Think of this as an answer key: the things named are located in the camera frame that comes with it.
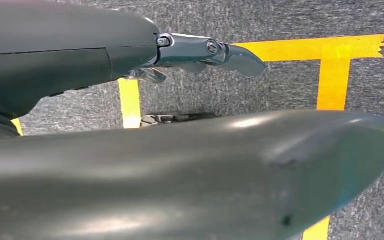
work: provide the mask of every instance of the yellow tape line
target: yellow tape line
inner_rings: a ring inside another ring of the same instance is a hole
[[[17,119],[12,120],[11,122],[12,122],[12,123],[15,125],[15,127],[17,128],[18,133],[19,133],[21,136],[24,136],[24,134],[23,134],[23,128],[21,127],[21,123],[20,123],[20,119],[17,118]]]
[[[118,80],[123,127],[134,129],[141,126],[141,99],[138,80]]]
[[[302,240],[327,240],[329,237],[330,216],[325,217],[317,224],[305,230]]]
[[[317,109],[345,110],[351,59],[322,59],[318,82]]]
[[[381,58],[384,34],[237,43],[265,62]]]

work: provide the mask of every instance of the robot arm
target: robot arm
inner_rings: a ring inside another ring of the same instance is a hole
[[[64,91],[119,78],[161,83],[166,77],[157,67],[198,72],[206,65],[247,75],[265,69],[244,48],[210,37],[160,34],[149,19],[132,13],[0,0],[0,115],[9,119]]]

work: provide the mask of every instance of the metal gripper jaw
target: metal gripper jaw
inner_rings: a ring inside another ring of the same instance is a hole
[[[157,68],[179,67],[200,73],[212,66],[238,71],[245,76],[258,76],[266,69],[266,64],[249,50],[210,37],[163,33],[156,35],[155,41],[158,55],[151,62],[130,71],[128,79],[162,83],[166,76]]]

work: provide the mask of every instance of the screw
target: screw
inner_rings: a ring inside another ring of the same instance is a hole
[[[219,52],[219,45],[217,44],[217,42],[209,41],[206,47],[210,54],[217,54]]]
[[[167,37],[160,37],[156,40],[158,47],[167,47],[170,45],[170,40]]]

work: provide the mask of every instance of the gray carpet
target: gray carpet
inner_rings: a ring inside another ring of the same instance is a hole
[[[384,34],[384,0],[72,0],[136,12],[163,32],[252,42]],[[210,69],[168,71],[163,85],[142,83],[143,114],[211,112],[219,116],[315,108],[318,61],[270,63],[260,77]],[[347,110],[384,117],[384,58],[352,61]],[[115,83],[43,99],[22,118],[27,135],[121,128]],[[332,216],[331,240],[384,240],[384,175]]]

